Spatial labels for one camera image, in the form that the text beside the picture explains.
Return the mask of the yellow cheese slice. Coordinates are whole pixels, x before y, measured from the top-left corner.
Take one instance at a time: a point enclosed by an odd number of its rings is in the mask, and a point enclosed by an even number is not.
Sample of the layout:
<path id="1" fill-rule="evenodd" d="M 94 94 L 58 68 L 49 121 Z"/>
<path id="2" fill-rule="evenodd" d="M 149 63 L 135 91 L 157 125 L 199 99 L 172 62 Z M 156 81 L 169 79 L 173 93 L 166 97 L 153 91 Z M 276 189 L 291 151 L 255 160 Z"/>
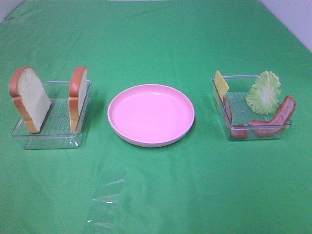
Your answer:
<path id="1" fill-rule="evenodd" d="M 227 91 L 229 90 L 229 85 L 225 81 L 224 77 L 220 73 L 219 70 L 216 71 L 215 78 L 214 78 L 215 86 L 218 91 L 218 94 L 223 101 Z"/>

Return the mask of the bacon strip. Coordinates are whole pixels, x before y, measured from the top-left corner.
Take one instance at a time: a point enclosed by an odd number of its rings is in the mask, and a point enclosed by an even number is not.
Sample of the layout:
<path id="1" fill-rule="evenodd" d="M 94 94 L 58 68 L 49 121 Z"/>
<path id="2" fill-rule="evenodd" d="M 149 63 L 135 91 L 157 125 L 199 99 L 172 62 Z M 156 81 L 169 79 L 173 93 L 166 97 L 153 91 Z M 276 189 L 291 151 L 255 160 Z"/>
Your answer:
<path id="1" fill-rule="evenodd" d="M 248 137 L 248 132 L 245 129 L 241 129 L 241 127 L 244 127 L 243 124 L 237 124 L 237 125 L 232 125 L 232 111 L 231 111 L 231 106 L 228 101 L 228 99 L 224 96 L 223 97 L 223 104 L 225 108 L 225 113 L 226 113 L 226 120 L 229 122 L 229 138 L 230 140 L 242 140 L 242 139 L 247 139 Z"/>
<path id="2" fill-rule="evenodd" d="M 255 134 L 258 137 L 270 137 L 283 131 L 288 120 L 296 110 L 296 101 L 290 95 L 287 95 L 283 102 L 276 110 L 274 117 L 269 121 L 251 120 L 249 126 L 256 126 L 254 129 Z"/>

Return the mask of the bread slice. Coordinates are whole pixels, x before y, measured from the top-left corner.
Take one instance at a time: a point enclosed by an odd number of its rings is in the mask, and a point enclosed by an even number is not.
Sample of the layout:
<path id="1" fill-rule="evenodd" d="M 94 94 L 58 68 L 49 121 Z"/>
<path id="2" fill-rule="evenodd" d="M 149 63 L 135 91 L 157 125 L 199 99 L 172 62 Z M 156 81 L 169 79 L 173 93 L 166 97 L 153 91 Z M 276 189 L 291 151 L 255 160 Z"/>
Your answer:
<path id="1" fill-rule="evenodd" d="M 69 119 L 71 132 L 75 132 L 87 93 L 87 67 L 74 70 L 69 87 Z"/>
<path id="2" fill-rule="evenodd" d="M 13 73 L 9 93 L 28 130 L 40 132 L 52 102 L 31 66 L 21 67 Z"/>

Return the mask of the green lettuce leaf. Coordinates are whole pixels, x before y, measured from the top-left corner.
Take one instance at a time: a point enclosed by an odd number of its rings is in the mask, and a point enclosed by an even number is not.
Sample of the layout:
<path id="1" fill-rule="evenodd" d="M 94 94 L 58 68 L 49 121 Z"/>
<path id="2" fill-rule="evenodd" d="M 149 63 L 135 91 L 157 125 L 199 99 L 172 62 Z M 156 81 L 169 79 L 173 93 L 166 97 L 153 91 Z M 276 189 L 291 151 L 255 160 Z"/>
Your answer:
<path id="1" fill-rule="evenodd" d="M 281 93 L 280 86 L 279 77 L 275 73 L 262 72 L 245 96 L 248 107 L 259 115 L 275 112 L 278 107 L 278 96 Z"/>

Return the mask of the pink round plate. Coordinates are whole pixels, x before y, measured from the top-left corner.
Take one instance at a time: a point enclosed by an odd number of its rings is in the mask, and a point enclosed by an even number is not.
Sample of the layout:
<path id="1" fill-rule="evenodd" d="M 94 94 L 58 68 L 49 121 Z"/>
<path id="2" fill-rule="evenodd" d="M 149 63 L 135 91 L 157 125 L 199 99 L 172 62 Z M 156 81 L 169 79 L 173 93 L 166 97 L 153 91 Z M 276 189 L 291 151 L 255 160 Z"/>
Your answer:
<path id="1" fill-rule="evenodd" d="M 143 84 L 116 95 L 107 116 L 120 138 L 153 148 L 183 138 L 195 120 L 195 109 L 190 99 L 173 87 Z"/>

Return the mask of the right clear plastic tray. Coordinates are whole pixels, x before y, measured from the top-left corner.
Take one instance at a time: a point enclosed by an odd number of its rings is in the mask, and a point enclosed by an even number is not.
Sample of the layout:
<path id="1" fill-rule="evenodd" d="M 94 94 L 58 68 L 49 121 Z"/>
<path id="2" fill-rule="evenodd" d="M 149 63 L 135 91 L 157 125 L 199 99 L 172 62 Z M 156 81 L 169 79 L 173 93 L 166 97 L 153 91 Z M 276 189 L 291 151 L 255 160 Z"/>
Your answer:
<path id="1" fill-rule="evenodd" d="M 263 139 L 280 139 L 282 132 L 291 127 L 292 121 L 291 118 L 288 120 L 288 122 L 285 125 L 282 125 L 284 127 L 283 131 L 279 132 L 278 134 L 274 136 L 269 137 L 258 137 L 254 129 L 256 126 L 249 126 L 249 122 L 251 120 L 262 120 L 262 121 L 269 121 L 271 120 L 275 113 L 271 113 L 268 115 L 259 115 L 255 112 L 253 112 L 247 105 L 245 101 L 245 95 L 250 90 L 251 86 L 255 83 L 255 79 L 257 78 L 257 75 L 230 75 L 230 76 L 224 76 L 225 81 L 229 85 L 229 90 L 227 91 L 225 97 L 228 99 L 231 111 L 232 111 L 232 125 L 237 124 L 243 124 L 244 127 L 241 127 L 241 129 L 245 129 L 248 132 L 247 139 L 242 140 L 263 140 Z M 223 101 L 221 100 L 218 91 L 215 86 L 215 78 L 212 78 L 213 83 L 213 98 L 215 105 L 217 107 L 221 123 L 223 125 L 224 131 L 226 133 L 226 136 L 229 138 L 230 133 L 230 127 L 229 122 L 226 120 L 226 113 Z"/>

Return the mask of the clear plastic tray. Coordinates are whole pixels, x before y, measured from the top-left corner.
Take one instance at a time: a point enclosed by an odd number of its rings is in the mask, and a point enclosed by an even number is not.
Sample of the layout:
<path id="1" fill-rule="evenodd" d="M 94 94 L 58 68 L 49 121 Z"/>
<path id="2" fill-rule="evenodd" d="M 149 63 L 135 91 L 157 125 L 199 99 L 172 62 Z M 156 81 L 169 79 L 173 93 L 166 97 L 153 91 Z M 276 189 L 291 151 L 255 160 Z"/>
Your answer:
<path id="1" fill-rule="evenodd" d="M 245 101 L 245 95 L 250 90 L 251 86 L 255 83 L 255 79 L 257 78 L 257 75 L 230 75 L 230 76 L 224 76 L 225 81 L 229 85 L 229 90 L 227 91 L 225 97 L 228 99 L 231 111 L 232 111 L 232 125 L 237 124 L 243 124 L 244 127 L 241 127 L 241 129 L 245 129 L 248 132 L 247 139 L 242 140 L 263 140 L 263 139 L 280 139 L 282 132 L 291 127 L 292 121 L 291 118 L 288 120 L 288 122 L 285 125 L 282 125 L 284 127 L 283 131 L 279 132 L 278 134 L 274 136 L 269 137 L 258 137 L 254 129 L 256 126 L 249 126 L 249 122 L 251 120 L 262 120 L 262 121 L 269 121 L 271 120 L 275 113 L 271 113 L 268 115 L 259 115 L 255 112 L 253 112 L 247 105 Z M 217 107 L 221 123 L 223 125 L 224 131 L 226 133 L 226 136 L 229 138 L 230 133 L 230 127 L 229 122 L 226 120 L 226 113 L 223 101 L 221 100 L 218 91 L 215 86 L 215 78 L 212 78 L 213 83 L 213 98 L 215 105 Z"/>
<path id="2" fill-rule="evenodd" d="M 20 118 L 11 136 L 25 150 L 71 149 L 78 147 L 86 135 L 82 130 L 84 116 L 88 108 L 91 92 L 91 81 L 87 81 L 87 93 L 77 127 L 71 132 L 69 115 L 69 86 L 70 81 L 47 81 L 43 87 L 52 104 L 45 117 L 39 133 L 31 133 Z"/>

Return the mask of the green tablecloth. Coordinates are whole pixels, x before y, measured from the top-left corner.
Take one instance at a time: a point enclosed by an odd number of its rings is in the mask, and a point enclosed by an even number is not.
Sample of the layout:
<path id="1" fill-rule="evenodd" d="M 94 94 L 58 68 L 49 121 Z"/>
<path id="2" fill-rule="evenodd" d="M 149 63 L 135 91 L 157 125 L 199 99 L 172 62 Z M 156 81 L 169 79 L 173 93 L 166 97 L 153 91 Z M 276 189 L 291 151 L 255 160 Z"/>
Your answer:
<path id="1" fill-rule="evenodd" d="M 25 150 L 8 91 L 14 71 L 43 81 L 88 68 L 85 140 Z M 229 141 L 211 78 L 276 73 L 297 103 L 278 140 Z M 141 148 L 107 119 L 113 97 L 172 86 L 195 108 L 179 142 Z M 124 169 L 112 234 L 309 234 L 312 231 L 312 55 L 256 0 L 28 0 L 0 25 L 0 231 L 83 234 L 105 170 Z"/>

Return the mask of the left clear plastic tray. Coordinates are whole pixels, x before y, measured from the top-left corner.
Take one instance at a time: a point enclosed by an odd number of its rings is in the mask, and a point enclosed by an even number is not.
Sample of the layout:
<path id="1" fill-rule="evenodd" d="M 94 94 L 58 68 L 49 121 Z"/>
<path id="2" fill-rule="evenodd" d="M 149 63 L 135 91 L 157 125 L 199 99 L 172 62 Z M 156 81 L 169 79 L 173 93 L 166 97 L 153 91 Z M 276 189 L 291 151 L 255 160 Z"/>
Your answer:
<path id="1" fill-rule="evenodd" d="M 86 135 L 82 130 L 84 116 L 88 108 L 91 92 L 91 81 L 87 81 L 87 93 L 77 127 L 71 132 L 69 115 L 69 86 L 70 81 L 47 81 L 43 87 L 52 104 L 45 117 L 39 133 L 31 133 L 20 118 L 11 136 L 25 150 L 71 149 L 78 147 Z"/>

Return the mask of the clear plastic film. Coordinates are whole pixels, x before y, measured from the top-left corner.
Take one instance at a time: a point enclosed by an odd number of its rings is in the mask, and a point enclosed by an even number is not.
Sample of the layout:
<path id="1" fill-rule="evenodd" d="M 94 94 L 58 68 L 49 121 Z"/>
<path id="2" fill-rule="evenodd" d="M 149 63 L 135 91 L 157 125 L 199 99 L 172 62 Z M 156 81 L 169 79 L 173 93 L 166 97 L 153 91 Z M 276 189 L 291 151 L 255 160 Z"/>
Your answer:
<path id="1" fill-rule="evenodd" d="M 113 232 L 125 175 L 124 169 L 105 170 L 101 173 L 90 202 L 84 234 Z"/>

